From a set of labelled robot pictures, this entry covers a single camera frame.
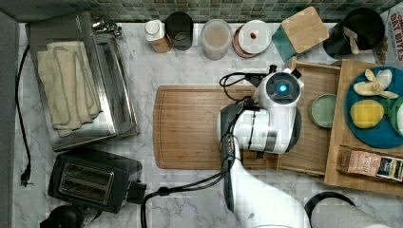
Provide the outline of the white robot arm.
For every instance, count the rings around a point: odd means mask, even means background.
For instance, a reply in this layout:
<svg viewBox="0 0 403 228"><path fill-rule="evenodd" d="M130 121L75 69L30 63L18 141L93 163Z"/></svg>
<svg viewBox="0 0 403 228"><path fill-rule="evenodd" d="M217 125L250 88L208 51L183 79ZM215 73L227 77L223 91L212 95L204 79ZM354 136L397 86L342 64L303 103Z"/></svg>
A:
<svg viewBox="0 0 403 228"><path fill-rule="evenodd" d="M230 104L216 120L226 206L242 228L311 228L297 199L257 179L241 162L245 150L281 155L297 144L300 73L285 68L257 80L249 74L247 80L256 88L251 103Z"/></svg>

